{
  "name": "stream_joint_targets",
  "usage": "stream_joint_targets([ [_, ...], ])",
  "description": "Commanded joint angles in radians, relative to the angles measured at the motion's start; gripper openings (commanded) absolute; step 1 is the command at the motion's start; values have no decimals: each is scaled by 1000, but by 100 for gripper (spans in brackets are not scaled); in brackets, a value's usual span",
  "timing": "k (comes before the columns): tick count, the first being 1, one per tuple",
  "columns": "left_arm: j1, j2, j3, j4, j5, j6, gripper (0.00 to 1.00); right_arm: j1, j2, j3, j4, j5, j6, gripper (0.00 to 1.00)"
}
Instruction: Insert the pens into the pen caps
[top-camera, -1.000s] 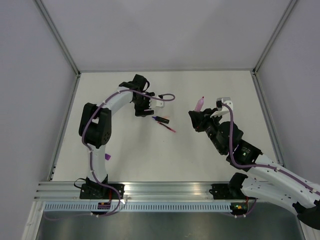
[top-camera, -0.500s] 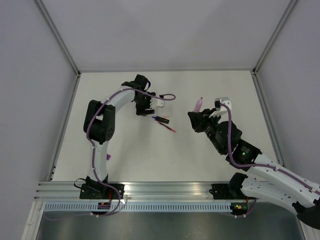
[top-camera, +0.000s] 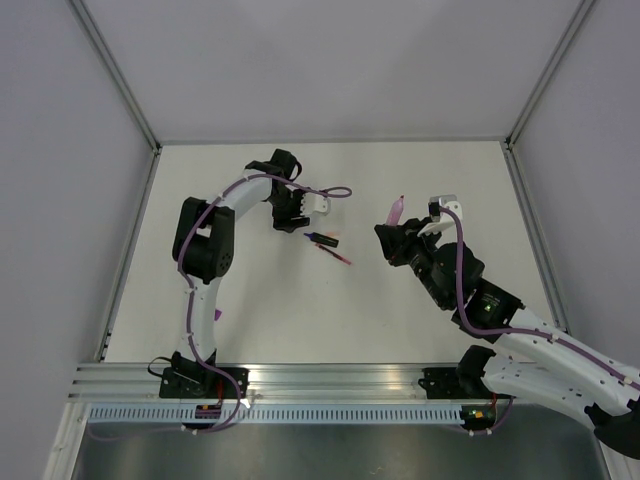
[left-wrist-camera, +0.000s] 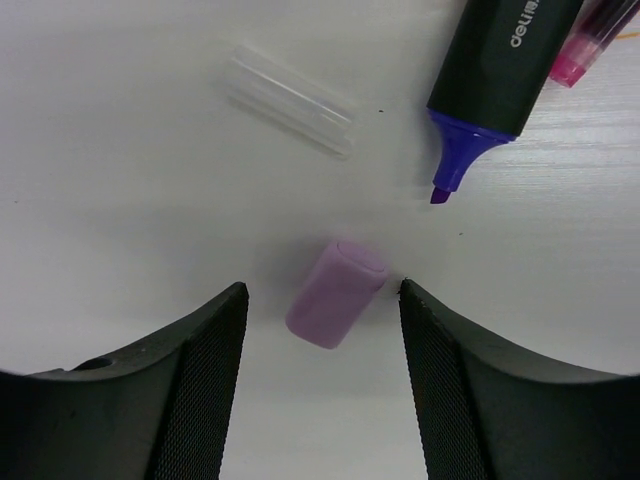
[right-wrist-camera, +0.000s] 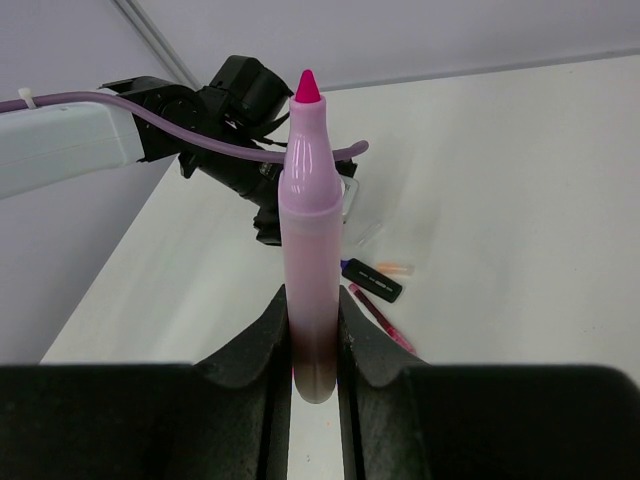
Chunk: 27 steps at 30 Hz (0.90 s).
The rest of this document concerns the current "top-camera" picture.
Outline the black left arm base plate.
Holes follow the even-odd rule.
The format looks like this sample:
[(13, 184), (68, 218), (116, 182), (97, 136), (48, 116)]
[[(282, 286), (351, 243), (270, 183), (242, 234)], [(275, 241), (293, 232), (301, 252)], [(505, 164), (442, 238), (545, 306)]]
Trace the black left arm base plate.
[(223, 368), (238, 384), (240, 393), (225, 376), (210, 370), (179, 372), (171, 367), (162, 373), (159, 397), (162, 399), (237, 400), (246, 397), (248, 369)]

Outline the black purple highlighter pen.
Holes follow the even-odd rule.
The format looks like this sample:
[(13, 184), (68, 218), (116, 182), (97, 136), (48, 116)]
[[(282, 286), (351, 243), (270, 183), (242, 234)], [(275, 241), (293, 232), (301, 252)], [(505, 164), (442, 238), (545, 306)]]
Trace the black purple highlighter pen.
[(339, 245), (338, 239), (317, 232), (304, 233), (304, 236), (310, 241), (321, 246), (337, 248)]

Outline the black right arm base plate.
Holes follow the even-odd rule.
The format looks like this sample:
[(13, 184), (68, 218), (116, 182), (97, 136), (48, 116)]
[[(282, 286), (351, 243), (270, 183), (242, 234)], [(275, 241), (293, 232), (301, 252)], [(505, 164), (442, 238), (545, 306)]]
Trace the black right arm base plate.
[(454, 367), (427, 367), (422, 370), (418, 385), (429, 400), (469, 399), (461, 386)]

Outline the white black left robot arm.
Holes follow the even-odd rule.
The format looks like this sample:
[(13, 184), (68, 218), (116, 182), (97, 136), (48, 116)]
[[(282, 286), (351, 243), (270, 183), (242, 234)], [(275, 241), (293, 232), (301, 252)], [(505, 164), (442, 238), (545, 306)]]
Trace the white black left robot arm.
[(187, 198), (181, 207), (172, 257), (187, 283), (185, 334), (161, 374), (163, 399), (246, 397), (249, 370), (216, 365), (217, 295), (235, 249), (236, 221), (254, 206), (272, 207), (273, 228), (291, 233), (310, 219), (301, 213), (305, 191), (293, 186), (302, 166), (277, 149), (266, 162), (252, 161), (215, 199)]

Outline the red transparent pen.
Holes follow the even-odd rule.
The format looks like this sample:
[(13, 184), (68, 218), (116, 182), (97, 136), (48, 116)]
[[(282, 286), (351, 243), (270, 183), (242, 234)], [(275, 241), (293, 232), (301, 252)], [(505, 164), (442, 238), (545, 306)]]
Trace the red transparent pen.
[(338, 260), (338, 261), (340, 261), (340, 262), (342, 262), (342, 263), (344, 263), (344, 264), (346, 264), (346, 265), (351, 266), (351, 265), (353, 264), (350, 260), (348, 260), (348, 259), (347, 259), (347, 258), (345, 258), (344, 256), (342, 256), (342, 255), (338, 254), (338, 253), (337, 253), (337, 252), (335, 252), (334, 250), (332, 250), (332, 249), (330, 249), (330, 248), (328, 248), (328, 247), (326, 247), (326, 246), (324, 246), (324, 245), (322, 245), (322, 244), (316, 244), (315, 246), (316, 246), (318, 249), (320, 249), (321, 251), (323, 251), (323, 252), (325, 252), (325, 253), (329, 254), (330, 256), (332, 256), (333, 258), (335, 258), (336, 260)]

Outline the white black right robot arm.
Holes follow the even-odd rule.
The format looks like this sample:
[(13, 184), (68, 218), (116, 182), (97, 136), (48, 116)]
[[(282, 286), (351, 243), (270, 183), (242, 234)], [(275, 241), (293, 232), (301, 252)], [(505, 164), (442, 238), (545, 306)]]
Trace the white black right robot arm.
[(455, 373), (457, 388), (476, 397), (518, 397), (586, 426), (604, 445), (639, 457), (639, 371), (545, 321), (513, 294), (484, 279), (485, 265), (467, 247), (462, 224), (447, 217), (456, 239), (441, 243), (430, 218), (378, 224), (384, 258), (408, 266), (460, 330), (486, 341), (470, 347)]

